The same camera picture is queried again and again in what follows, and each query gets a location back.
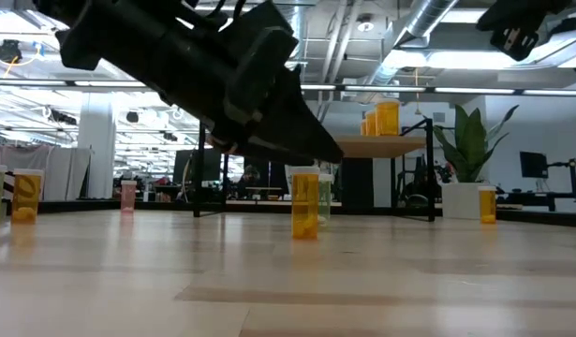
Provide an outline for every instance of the shelf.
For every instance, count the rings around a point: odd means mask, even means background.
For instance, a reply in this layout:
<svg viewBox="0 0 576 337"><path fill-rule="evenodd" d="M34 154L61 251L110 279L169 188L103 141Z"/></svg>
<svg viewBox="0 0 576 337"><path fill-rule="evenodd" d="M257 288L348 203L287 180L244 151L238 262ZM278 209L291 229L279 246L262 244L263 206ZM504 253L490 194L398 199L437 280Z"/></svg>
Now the shelf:
<svg viewBox="0 0 576 337"><path fill-rule="evenodd" d="M340 136L344 158L395 158L425 147L425 137Z"/></svg>

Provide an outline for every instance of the potted plant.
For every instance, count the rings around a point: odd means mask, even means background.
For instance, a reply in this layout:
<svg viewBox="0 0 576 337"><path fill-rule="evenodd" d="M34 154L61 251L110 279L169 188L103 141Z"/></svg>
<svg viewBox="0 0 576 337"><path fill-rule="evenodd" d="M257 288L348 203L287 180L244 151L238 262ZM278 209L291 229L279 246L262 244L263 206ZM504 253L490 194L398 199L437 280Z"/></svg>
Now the potted plant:
<svg viewBox="0 0 576 337"><path fill-rule="evenodd" d="M475 109L470 115L465 109L456 106L456 122L454 127L454 144L446 139L443 128L434 126L434 133L441 143L446 160L456 170L458 183L448 183L442 186L442 209L445 218L479 219L479 192L478 187L485 183L478 182L483 166L494 153L497 144L504 139L504 134L493 142L519 106L512 107L504 119L489 131L485 130L481 122L481 113Z"/></svg>

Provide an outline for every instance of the white column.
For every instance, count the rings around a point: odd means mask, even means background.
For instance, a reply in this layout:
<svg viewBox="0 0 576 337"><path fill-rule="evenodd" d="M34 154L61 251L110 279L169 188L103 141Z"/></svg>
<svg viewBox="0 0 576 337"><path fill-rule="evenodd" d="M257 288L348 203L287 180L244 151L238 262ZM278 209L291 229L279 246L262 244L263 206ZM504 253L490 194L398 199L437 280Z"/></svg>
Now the white column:
<svg viewBox="0 0 576 337"><path fill-rule="evenodd" d="M112 94L84 93L80 118L78 147L92 149L88 197L110 198L116 133Z"/></svg>

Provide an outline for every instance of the light wood floor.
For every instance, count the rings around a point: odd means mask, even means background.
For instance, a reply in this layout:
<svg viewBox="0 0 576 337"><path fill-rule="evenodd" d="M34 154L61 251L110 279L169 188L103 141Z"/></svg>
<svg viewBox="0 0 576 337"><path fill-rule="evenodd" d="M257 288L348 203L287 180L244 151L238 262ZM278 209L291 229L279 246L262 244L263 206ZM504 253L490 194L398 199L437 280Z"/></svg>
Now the light wood floor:
<svg viewBox="0 0 576 337"><path fill-rule="evenodd" d="M576 336L576 228L76 212L0 228L0 337Z"/></svg>

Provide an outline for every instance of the white planter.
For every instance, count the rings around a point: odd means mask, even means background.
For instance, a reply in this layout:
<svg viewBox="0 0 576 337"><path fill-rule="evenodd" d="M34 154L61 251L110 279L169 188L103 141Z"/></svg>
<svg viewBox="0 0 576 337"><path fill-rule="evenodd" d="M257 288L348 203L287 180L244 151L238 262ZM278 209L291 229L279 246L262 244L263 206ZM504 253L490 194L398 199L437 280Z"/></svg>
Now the white planter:
<svg viewBox="0 0 576 337"><path fill-rule="evenodd" d="M445 219L480 219L480 186L485 183L448 183L441 186Z"/></svg>

